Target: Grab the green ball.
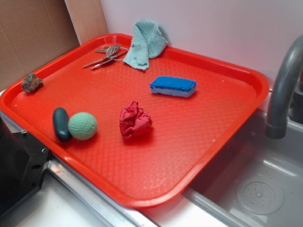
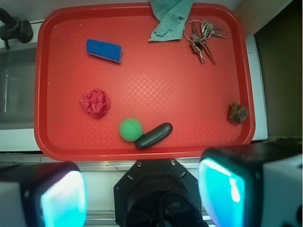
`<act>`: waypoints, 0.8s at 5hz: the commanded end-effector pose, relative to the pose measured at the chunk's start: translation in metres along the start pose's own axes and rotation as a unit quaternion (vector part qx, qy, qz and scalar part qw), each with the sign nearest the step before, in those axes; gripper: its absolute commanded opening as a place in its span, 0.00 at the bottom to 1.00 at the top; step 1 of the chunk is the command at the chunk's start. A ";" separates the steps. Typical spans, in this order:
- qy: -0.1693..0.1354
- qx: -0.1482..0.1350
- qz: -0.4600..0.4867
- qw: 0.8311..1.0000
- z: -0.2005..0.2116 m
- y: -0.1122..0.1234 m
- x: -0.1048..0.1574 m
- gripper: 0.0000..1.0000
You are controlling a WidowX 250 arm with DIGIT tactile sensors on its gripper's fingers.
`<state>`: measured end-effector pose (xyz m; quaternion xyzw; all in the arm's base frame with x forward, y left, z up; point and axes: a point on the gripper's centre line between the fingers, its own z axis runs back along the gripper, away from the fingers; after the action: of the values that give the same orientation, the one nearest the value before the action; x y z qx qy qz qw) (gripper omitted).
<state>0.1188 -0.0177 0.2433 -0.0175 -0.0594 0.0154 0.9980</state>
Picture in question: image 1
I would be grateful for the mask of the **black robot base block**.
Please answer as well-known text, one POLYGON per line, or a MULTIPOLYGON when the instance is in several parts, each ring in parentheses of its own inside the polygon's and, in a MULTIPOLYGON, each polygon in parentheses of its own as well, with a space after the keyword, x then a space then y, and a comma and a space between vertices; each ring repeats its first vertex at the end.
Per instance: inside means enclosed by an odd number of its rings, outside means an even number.
POLYGON ((42 187, 49 148, 29 132, 12 133, 0 121, 0 218, 42 187))

